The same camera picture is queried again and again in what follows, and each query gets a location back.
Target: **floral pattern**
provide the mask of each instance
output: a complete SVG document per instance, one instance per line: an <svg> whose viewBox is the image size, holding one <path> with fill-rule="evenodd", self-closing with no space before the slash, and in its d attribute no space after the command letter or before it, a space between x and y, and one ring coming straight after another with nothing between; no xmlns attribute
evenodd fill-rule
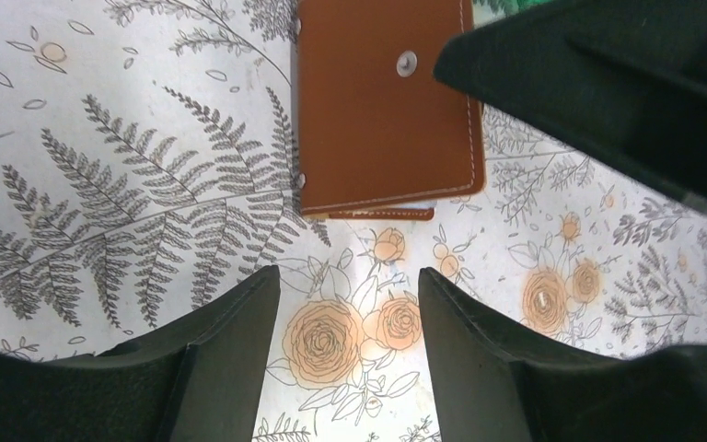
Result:
<svg viewBox="0 0 707 442"><path fill-rule="evenodd" d="M274 263L253 440L437 442L423 267L591 352L707 343L707 217L496 109L434 220L297 215L295 4L0 0L0 353L95 354Z"/></svg>

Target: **wallet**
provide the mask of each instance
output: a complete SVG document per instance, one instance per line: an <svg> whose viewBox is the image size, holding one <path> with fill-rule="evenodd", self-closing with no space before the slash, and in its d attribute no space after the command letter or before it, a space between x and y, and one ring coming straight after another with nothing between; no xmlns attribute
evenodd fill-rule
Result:
<svg viewBox="0 0 707 442"><path fill-rule="evenodd" d="M470 0L304 0L298 17L302 215L426 220L483 188L481 104L433 78Z"/></svg>

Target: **floral tablecloth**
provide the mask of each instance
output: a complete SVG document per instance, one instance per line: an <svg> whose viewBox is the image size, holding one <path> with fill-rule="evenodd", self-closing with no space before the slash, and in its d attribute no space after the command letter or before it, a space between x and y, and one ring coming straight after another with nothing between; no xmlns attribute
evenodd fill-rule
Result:
<svg viewBox="0 0 707 442"><path fill-rule="evenodd" d="M492 108L486 191L432 222L296 215L292 10L0 0L0 353L101 352L274 262L254 440L417 442L424 266L592 352L707 343L707 218Z"/></svg>

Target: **silver button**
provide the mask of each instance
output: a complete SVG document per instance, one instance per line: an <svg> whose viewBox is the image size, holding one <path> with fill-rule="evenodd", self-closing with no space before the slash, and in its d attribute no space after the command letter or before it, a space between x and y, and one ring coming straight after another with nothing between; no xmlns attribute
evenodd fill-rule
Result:
<svg viewBox="0 0 707 442"><path fill-rule="evenodd" d="M412 76L416 72L416 67L419 65L419 58L416 52L405 51L397 59L397 74L401 77Z"/></svg>

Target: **tablecloth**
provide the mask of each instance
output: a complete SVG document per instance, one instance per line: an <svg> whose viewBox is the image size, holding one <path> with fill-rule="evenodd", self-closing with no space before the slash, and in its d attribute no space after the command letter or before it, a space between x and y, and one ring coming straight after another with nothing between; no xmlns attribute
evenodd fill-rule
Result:
<svg viewBox="0 0 707 442"><path fill-rule="evenodd" d="M707 343L707 217L491 107L485 192L426 223L298 216L294 7L0 0L0 353L101 352L277 263L253 440L418 442L425 266L592 352Z"/></svg>

